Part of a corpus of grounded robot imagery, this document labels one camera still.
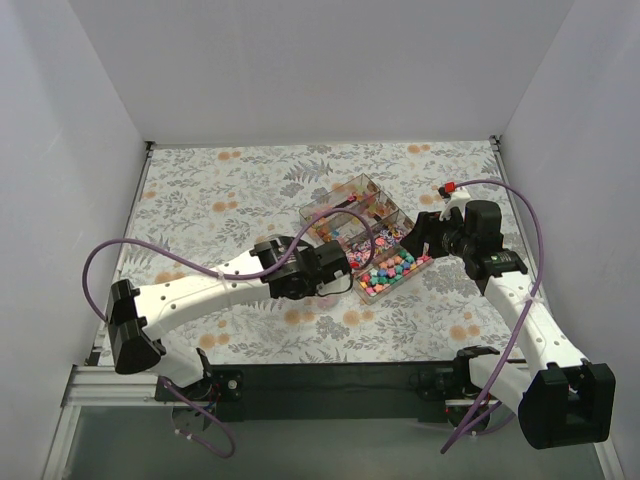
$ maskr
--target table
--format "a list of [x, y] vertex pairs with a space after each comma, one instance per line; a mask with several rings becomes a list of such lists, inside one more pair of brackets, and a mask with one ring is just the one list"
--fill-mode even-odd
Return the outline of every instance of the table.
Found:
[[[269, 235], [293, 235], [300, 207], [361, 173], [411, 218], [443, 208], [436, 189], [447, 181], [501, 177], [489, 141], [156, 148], [149, 162], [129, 236], [206, 266]], [[500, 205], [505, 245], [527, 258], [506, 193], [477, 186], [471, 194]], [[121, 256], [121, 278], [134, 285], [190, 273], [136, 246]], [[267, 300], [213, 312], [174, 335], [205, 350], [214, 365], [255, 365], [450, 360], [468, 345], [501, 349], [510, 332], [462, 261], [445, 258], [371, 306], [355, 292]], [[516, 349], [513, 357], [521, 353]], [[113, 365], [108, 339], [98, 364]]]

